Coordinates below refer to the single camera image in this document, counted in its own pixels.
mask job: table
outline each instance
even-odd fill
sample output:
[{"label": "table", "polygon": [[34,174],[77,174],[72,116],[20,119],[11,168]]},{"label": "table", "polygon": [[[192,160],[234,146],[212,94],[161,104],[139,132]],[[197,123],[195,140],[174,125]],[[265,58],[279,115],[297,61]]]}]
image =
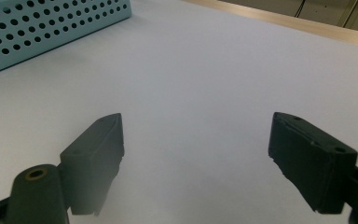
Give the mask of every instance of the table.
[{"label": "table", "polygon": [[178,0],[0,72],[0,200],[99,117],[126,155],[100,217],[71,223],[346,223],[268,156],[275,111],[358,150],[358,47]]}]

